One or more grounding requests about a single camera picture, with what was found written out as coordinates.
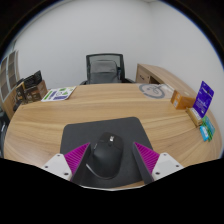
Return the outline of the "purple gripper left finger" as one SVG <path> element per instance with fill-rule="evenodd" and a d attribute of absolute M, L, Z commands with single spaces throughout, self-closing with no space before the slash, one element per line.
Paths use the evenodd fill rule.
<path fill-rule="evenodd" d="M 91 152 L 91 144 L 85 143 L 66 154 L 55 154 L 42 169 L 68 181 L 79 184 Z"/>

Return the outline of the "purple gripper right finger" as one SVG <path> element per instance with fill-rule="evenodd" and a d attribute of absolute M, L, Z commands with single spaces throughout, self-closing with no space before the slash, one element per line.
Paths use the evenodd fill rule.
<path fill-rule="evenodd" d="M 167 152 L 159 154 L 137 142 L 133 143 L 132 152 L 145 184 L 159 180 L 183 168 Z"/>

